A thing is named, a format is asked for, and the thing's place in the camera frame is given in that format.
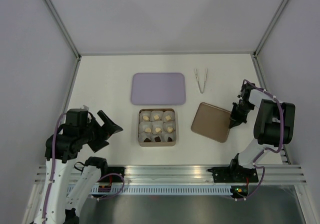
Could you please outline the gold tin lid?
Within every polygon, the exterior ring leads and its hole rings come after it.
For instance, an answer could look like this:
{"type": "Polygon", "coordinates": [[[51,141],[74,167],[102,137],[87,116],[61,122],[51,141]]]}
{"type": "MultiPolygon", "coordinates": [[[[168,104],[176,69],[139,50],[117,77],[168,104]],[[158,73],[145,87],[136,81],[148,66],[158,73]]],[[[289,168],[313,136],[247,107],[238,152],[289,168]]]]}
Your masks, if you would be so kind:
{"type": "Polygon", "coordinates": [[[231,112],[226,109],[201,102],[190,129],[198,135],[225,143],[230,130],[230,116],[231,112]]]}

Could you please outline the white heart chocolate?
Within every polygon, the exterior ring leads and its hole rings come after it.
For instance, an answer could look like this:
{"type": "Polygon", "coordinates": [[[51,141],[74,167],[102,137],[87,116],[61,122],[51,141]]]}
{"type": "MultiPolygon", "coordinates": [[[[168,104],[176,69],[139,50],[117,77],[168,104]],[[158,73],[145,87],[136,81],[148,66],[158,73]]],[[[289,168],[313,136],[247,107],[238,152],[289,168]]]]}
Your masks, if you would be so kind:
{"type": "Polygon", "coordinates": [[[145,132],[146,132],[146,133],[151,133],[151,131],[152,131],[152,130],[151,130],[149,127],[147,127],[147,128],[145,129],[145,132]]]}

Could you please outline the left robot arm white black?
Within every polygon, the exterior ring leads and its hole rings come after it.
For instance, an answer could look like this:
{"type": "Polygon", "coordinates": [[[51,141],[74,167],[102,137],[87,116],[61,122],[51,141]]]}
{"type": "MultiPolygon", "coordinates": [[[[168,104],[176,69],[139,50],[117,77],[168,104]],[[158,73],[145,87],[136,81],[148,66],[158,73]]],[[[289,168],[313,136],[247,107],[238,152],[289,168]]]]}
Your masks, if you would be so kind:
{"type": "Polygon", "coordinates": [[[79,152],[88,145],[97,152],[109,145],[108,139],[123,128],[115,124],[102,110],[97,113],[103,124],[84,108],[72,108],[62,113],[53,134],[45,143],[45,181],[34,224],[78,224],[86,199],[96,183],[109,180],[120,173],[109,172],[105,158],[91,156],[80,170],[80,177],[68,191],[70,177],[77,164],[79,152]]]}

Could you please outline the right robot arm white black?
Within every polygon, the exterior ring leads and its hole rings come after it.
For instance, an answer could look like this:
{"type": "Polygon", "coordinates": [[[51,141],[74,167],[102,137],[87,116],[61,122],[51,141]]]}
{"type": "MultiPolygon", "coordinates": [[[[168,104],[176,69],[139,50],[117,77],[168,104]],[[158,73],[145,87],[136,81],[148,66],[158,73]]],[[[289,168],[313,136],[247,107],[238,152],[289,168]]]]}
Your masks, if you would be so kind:
{"type": "Polygon", "coordinates": [[[283,145],[291,142],[294,132],[296,106],[283,102],[266,89],[244,80],[239,101],[233,103],[228,128],[247,122],[250,111],[258,109],[253,127],[253,140],[231,160],[228,176],[235,182],[250,178],[257,164],[268,154],[279,153],[283,145]]]}

